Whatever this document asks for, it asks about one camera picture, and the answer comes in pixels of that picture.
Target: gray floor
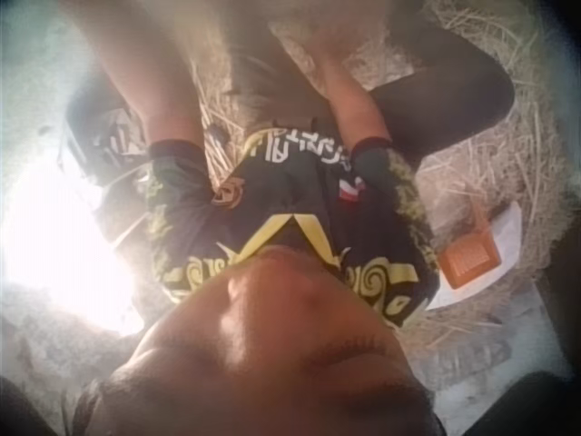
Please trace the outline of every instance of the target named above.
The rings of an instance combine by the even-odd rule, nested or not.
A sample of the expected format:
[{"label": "gray floor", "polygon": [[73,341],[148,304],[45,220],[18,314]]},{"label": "gray floor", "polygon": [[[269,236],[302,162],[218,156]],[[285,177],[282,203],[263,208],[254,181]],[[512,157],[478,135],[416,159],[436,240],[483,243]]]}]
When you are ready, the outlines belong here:
[{"label": "gray floor", "polygon": [[[53,2],[17,2],[3,11],[2,28],[4,222],[22,174],[39,157],[56,157],[64,109],[89,60],[79,35],[55,12]],[[45,261],[30,253],[30,274]],[[59,308],[46,292],[8,284],[4,278],[0,372],[62,432],[61,399],[73,402],[84,383],[122,363],[139,338],[99,330]],[[438,413],[452,435],[461,434],[524,373],[544,369],[567,375],[533,288],[498,317],[507,321],[505,327],[489,337],[413,362],[420,379],[437,393]],[[484,363],[475,364],[478,359]],[[466,360],[472,370],[461,371]]]}]

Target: orange container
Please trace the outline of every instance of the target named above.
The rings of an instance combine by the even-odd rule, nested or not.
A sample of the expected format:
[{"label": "orange container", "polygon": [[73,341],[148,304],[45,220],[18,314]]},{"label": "orange container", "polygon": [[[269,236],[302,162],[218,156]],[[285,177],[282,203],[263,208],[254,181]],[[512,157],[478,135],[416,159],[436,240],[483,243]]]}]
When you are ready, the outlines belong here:
[{"label": "orange container", "polygon": [[452,289],[472,282],[501,264],[497,245],[482,206],[470,196],[476,229],[460,237],[438,257],[440,268]]}]

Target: sunlight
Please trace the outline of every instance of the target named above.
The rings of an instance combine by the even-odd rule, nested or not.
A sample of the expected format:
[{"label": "sunlight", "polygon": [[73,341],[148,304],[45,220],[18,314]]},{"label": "sunlight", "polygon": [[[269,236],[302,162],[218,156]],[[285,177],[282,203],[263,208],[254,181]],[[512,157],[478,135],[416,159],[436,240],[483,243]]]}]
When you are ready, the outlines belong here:
[{"label": "sunlight", "polygon": [[9,282],[46,290],[65,311],[105,330],[128,335],[143,328],[128,266],[55,163],[31,165],[6,209],[2,245]]}]

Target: person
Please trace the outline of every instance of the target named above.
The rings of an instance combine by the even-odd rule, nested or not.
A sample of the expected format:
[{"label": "person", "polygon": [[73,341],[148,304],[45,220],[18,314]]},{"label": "person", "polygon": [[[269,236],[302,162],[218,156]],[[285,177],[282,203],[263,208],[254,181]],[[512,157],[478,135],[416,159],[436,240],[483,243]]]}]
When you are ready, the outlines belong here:
[{"label": "person", "polygon": [[414,172],[506,116],[502,67],[400,1],[391,36],[422,68],[368,93],[323,28],[306,44],[322,96],[250,0],[212,1],[251,114],[215,193],[172,45],[127,1],[61,1],[143,121],[153,270],[178,303],[86,391],[73,434],[444,434],[397,339],[438,289]]}]

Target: hair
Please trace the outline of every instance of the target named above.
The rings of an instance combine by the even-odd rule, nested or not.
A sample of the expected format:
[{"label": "hair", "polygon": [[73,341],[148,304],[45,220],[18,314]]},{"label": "hair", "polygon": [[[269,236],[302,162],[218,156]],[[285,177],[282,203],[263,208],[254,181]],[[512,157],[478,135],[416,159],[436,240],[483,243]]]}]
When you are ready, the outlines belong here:
[{"label": "hair", "polygon": [[[212,421],[228,421],[223,416],[200,416],[193,413],[187,423],[180,425],[175,420],[172,410],[175,404],[168,402],[165,395],[161,397],[145,380],[132,379],[131,383],[113,380],[92,382],[82,393],[76,404],[71,425],[71,436],[125,436],[146,434],[227,434],[224,431],[211,431],[208,424]],[[97,408],[106,410],[96,416]],[[104,420],[96,427],[110,430],[96,432],[91,426],[95,420]],[[425,420],[418,420],[417,416],[408,416],[394,428],[401,428],[398,436],[446,436],[446,431],[436,416],[431,413]],[[232,433],[237,432],[235,425],[231,426]]]}]

